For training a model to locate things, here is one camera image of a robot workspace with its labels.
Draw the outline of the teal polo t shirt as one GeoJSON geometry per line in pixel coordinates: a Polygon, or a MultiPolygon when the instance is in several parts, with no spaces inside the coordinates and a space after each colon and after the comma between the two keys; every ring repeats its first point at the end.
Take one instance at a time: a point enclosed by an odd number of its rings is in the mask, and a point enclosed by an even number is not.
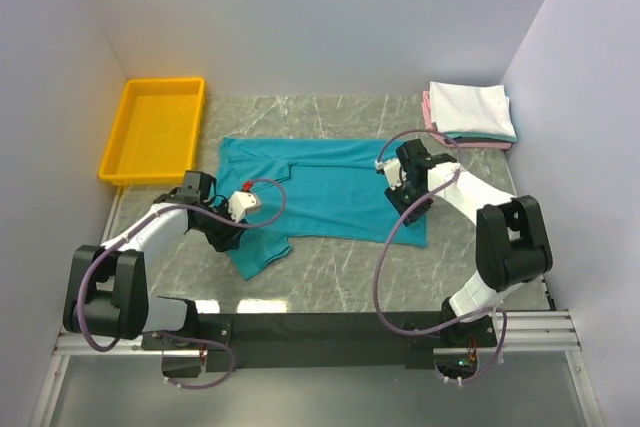
{"type": "Polygon", "coordinates": [[[384,242],[399,215],[374,161],[390,150],[380,139],[224,138],[218,193],[230,196],[251,181],[262,203],[229,254],[241,278],[287,256],[292,237],[384,242]]]}

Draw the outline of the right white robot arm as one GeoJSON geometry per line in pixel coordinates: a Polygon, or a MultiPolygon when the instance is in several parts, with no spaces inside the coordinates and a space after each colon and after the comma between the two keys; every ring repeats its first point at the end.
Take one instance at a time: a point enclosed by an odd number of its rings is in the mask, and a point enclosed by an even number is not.
{"type": "Polygon", "coordinates": [[[476,270],[444,301],[442,321],[434,326],[403,329],[391,324],[379,303],[384,260],[378,260],[373,280],[374,308],[390,331],[407,337],[432,336],[460,323],[475,322],[496,312],[513,291],[551,270],[552,252],[542,210],[534,197],[517,197],[491,186],[454,156],[429,153],[419,139],[402,143],[392,159],[377,157],[374,166],[385,177],[385,196],[399,213],[383,244],[383,254],[399,228],[417,221],[436,198],[475,226],[476,270]]]}

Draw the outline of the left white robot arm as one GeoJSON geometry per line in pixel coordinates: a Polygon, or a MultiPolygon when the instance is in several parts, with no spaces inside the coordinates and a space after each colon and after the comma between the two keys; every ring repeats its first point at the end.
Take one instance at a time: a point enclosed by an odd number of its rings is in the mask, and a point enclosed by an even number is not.
{"type": "Polygon", "coordinates": [[[205,235],[217,252],[235,250],[245,217],[260,208],[248,188],[215,203],[216,178],[185,173],[180,186],[157,197],[143,218],[98,246],[83,245],[73,254],[63,309],[63,327],[92,336],[133,340],[147,329],[149,292],[146,263],[191,230],[205,235]]]}

